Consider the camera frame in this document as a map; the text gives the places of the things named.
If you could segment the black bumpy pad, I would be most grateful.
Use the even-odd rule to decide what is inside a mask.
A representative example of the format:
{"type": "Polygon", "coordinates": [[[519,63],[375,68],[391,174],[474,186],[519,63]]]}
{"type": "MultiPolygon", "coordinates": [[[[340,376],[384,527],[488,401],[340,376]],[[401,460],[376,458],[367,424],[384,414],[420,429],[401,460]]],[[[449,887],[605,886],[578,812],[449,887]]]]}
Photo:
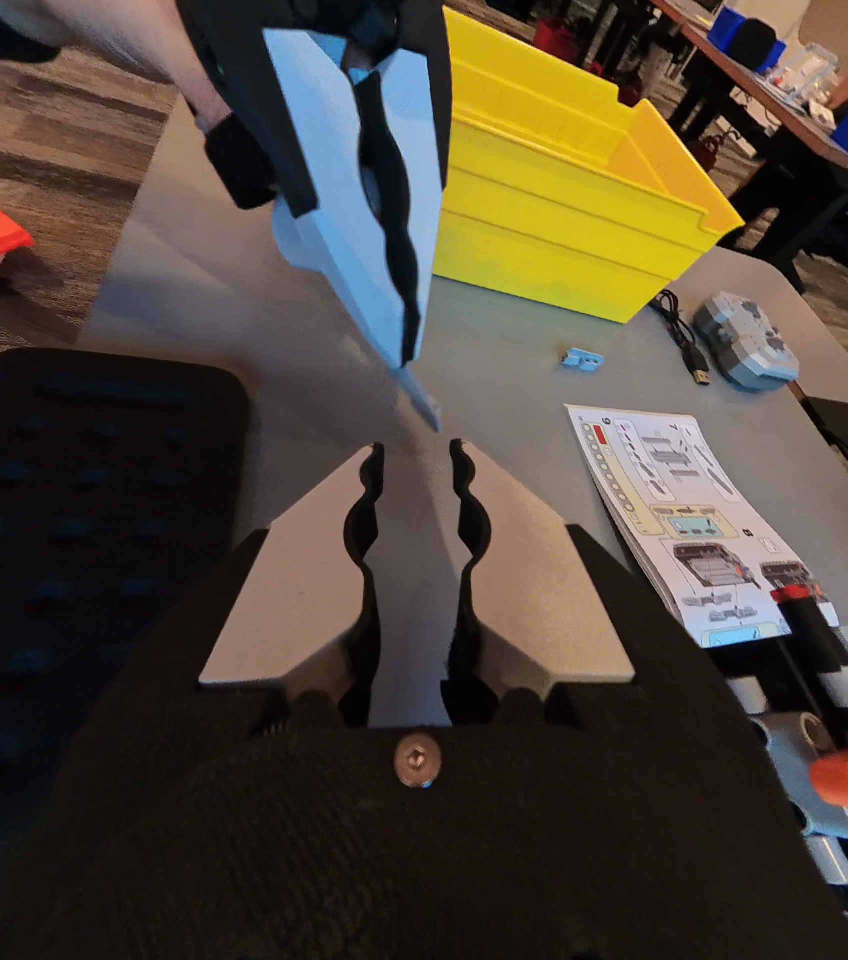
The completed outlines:
{"type": "Polygon", "coordinates": [[[227,552],[249,418],[223,368],[0,353],[0,855],[134,648],[227,552]]]}

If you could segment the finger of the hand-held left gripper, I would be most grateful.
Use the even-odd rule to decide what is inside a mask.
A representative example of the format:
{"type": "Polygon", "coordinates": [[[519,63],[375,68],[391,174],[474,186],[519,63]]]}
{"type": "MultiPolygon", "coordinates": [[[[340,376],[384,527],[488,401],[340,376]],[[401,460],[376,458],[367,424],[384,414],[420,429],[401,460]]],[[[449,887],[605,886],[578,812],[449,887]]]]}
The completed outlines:
{"type": "Polygon", "coordinates": [[[363,84],[363,174],[382,230],[388,306],[371,329],[385,362],[411,362],[423,339],[443,186],[428,60],[398,49],[363,84]]]}
{"type": "Polygon", "coordinates": [[[264,29],[316,204],[300,244],[389,368],[410,362],[410,189],[386,96],[409,51],[359,81],[305,30],[264,29]]]}

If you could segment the yellow plastic bin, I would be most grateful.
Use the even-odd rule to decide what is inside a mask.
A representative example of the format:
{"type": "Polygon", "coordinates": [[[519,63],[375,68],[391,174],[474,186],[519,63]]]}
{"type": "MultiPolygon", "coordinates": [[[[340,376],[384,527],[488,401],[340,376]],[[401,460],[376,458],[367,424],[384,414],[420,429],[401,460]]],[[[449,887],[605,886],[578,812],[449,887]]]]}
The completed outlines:
{"type": "Polygon", "coordinates": [[[627,323],[742,226],[652,103],[444,8],[453,72],[433,273],[627,323]]]}

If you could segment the wooden table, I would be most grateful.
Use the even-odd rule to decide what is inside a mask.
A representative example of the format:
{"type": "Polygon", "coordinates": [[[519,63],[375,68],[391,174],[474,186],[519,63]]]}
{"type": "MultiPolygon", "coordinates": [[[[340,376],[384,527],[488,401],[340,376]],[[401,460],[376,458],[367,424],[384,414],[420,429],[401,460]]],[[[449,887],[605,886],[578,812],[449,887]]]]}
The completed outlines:
{"type": "Polygon", "coordinates": [[[787,197],[808,195],[810,189],[798,174],[825,172],[812,186],[814,203],[800,216],[785,222],[780,236],[751,255],[764,260],[789,278],[792,262],[801,253],[828,257],[848,269],[848,151],[803,109],[776,99],[760,78],[707,40],[690,14],[689,3],[651,2],[669,25],[669,41],[690,49],[691,77],[686,91],[670,115],[670,126],[685,143],[701,140],[718,119],[749,144],[760,160],[758,174],[787,181],[787,197]]]}

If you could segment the grey toy control unit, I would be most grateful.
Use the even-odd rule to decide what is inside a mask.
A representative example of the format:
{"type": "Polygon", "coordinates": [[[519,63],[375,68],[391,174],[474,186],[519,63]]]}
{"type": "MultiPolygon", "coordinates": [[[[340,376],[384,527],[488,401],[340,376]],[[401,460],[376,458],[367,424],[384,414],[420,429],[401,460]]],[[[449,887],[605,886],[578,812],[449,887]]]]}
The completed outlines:
{"type": "Polygon", "coordinates": [[[693,328],[720,374],[737,389],[770,392],[790,385],[799,375],[797,357],[750,298],[714,294],[694,312],[693,328]]]}

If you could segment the partly built toy model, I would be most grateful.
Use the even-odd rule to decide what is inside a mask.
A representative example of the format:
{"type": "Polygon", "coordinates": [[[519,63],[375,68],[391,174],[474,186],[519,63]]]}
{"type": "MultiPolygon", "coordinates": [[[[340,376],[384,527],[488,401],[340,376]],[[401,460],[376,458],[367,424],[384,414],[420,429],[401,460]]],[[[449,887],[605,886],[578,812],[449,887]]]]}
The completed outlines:
{"type": "Polygon", "coordinates": [[[750,720],[803,844],[848,920],[848,645],[803,584],[770,594],[786,632],[708,651],[750,720]]]}

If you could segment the grey desk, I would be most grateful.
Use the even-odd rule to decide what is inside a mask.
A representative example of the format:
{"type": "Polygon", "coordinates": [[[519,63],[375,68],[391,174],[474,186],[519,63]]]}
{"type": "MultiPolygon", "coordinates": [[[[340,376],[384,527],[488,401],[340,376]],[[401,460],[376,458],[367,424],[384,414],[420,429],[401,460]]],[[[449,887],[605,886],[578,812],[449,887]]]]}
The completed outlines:
{"type": "Polygon", "coordinates": [[[268,210],[239,211],[185,102],[172,108],[98,297],[84,350],[233,372],[253,404],[237,538],[270,525],[357,449],[384,445],[380,536],[368,555],[382,624],[370,723],[444,725],[459,501],[450,440],[474,443],[625,565],[567,404],[694,416],[718,462],[822,582],[848,623],[848,472],[788,389],[694,386],[658,318],[620,325],[436,279],[417,377],[430,430],[320,275],[277,251],[268,210]],[[583,371],[566,350],[604,357],[583,371]]]}

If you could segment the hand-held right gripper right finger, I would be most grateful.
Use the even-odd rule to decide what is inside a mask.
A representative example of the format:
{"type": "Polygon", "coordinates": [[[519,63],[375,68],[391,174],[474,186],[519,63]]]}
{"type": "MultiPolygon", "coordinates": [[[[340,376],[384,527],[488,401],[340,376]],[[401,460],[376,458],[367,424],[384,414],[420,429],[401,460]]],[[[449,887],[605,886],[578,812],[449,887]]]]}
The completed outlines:
{"type": "Polygon", "coordinates": [[[450,442],[457,534],[469,552],[441,682],[454,725],[486,723],[526,690],[623,685],[625,652],[568,524],[465,439],[450,442]]]}

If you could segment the printed instruction booklet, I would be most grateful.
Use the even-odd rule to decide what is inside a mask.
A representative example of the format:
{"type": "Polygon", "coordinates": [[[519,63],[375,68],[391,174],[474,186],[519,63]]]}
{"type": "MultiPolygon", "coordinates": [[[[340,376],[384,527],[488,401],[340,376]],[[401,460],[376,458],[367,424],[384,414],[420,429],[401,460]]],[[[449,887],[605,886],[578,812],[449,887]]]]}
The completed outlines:
{"type": "Polygon", "coordinates": [[[814,574],[747,502],[685,414],[565,407],[613,522],[665,606],[704,649],[789,633],[772,594],[814,574]]]}

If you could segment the clear plastic box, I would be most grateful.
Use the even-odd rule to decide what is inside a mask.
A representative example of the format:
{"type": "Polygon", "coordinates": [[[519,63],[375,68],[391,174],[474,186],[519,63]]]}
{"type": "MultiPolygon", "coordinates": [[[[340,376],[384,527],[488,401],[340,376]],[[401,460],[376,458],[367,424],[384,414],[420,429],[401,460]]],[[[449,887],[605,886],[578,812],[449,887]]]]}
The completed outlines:
{"type": "Polygon", "coordinates": [[[778,64],[770,84],[784,104],[799,109],[818,82],[833,74],[837,66],[838,56],[826,47],[802,45],[778,64]]]}

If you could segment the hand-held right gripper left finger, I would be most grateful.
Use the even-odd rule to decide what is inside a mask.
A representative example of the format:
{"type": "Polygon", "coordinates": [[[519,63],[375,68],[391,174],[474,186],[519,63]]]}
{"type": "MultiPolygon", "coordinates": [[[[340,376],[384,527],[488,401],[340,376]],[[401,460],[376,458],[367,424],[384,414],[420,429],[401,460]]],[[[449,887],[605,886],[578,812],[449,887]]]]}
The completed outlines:
{"type": "Polygon", "coordinates": [[[381,623],[366,556],[379,537],[384,447],[359,448],[264,532],[199,675],[205,690],[319,692],[367,724],[381,623]]]}

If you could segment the person's left hand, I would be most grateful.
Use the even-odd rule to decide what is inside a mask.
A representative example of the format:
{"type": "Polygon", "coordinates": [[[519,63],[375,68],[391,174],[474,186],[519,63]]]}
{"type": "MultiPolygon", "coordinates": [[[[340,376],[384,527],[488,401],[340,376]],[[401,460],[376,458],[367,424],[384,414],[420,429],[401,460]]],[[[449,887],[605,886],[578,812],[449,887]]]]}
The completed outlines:
{"type": "Polygon", "coordinates": [[[208,134],[232,111],[194,51],[173,1],[46,1],[58,43],[80,46],[109,63],[173,85],[208,134]]]}

